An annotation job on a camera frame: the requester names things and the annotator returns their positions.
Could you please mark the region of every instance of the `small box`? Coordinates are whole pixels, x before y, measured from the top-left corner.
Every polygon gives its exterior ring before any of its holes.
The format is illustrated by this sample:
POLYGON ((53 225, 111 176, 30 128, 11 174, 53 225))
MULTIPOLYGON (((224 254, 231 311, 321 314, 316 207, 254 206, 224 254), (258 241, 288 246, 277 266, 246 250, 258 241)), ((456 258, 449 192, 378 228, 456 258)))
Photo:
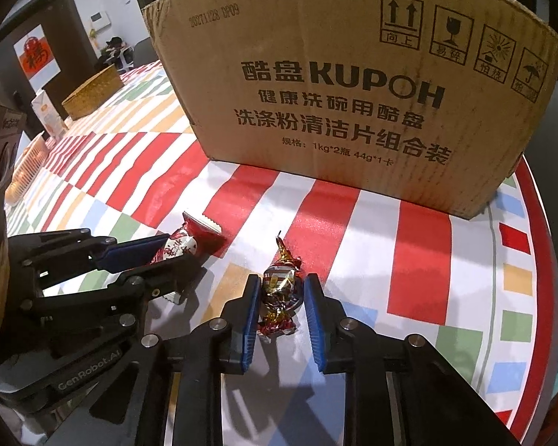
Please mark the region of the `small box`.
POLYGON ((50 136, 59 141, 66 134, 67 128, 45 90, 37 92, 31 107, 50 136))

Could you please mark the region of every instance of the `gold foil candy wrapper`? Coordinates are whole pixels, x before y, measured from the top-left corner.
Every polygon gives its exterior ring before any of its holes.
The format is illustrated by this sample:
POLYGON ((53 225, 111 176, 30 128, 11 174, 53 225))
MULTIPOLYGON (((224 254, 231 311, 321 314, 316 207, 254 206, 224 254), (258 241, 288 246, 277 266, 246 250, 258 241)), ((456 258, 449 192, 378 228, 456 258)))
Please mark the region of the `gold foil candy wrapper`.
POLYGON ((262 276, 262 304, 265 312, 258 324, 258 333, 267 342, 275 335, 295 332, 293 312, 304 300, 300 267, 302 260, 294 258, 283 240, 277 236, 279 259, 262 276))

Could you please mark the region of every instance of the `wicker basket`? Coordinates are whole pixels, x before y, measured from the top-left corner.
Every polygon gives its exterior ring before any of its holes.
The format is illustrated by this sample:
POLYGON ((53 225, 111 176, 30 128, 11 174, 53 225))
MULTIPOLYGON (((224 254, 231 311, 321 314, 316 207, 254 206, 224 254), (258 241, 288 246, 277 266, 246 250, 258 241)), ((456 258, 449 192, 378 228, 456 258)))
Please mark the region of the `wicker basket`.
POLYGON ((73 120, 80 119, 96 111, 123 86, 116 67, 110 65, 83 83, 64 99, 62 105, 73 120))
POLYGON ((30 142, 22 153, 22 156, 15 164, 15 170, 12 173, 12 182, 6 188, 4 202, 10 206, 14 206, 33 182, 35 176, 46 162, 49 156, 48 146, 41 134, 37 135, 30 142))

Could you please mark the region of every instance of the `red candy wrapper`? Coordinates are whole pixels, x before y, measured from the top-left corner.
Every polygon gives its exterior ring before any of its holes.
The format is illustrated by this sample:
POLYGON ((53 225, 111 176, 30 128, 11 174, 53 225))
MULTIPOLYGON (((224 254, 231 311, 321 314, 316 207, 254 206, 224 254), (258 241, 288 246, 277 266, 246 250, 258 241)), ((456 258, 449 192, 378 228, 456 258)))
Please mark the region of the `red candy wrapper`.
MULTIPOLYGON (((190 253, 195 256, 212 254, 223 243, 221 227, 202 214, 182 213, 184 223, 182 227, 171 233, 170 238, 162 248, 159 248, 151 263, 161 262, 169 258, 190 253)), ((168 300, 178 304, 180 295, 171 292, 164 295, 168 300)))
POLYGON ((279 259, 262 276, 262 304, 265 311, 258 323, 258 335, 269 343, 278 335, 296 331, 292 316, 304 300, 300 268, 302 260, 294 258, 283 240, 277 236, 279 259))

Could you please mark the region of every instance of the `date code print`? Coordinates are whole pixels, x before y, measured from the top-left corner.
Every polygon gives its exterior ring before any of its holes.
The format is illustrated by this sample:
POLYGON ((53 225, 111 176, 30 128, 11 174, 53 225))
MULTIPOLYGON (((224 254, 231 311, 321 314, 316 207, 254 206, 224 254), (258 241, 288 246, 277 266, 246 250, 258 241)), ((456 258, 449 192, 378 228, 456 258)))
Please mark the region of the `date code print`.
POLYGON ((188 18, 191 27, 204 25, 205 23, 215 22, 221 18, 230 18, 240 14, 240 7, 237 3, 231 3, 222 6, 221 8, 213 8, 204 13, 195 14, 188 18))

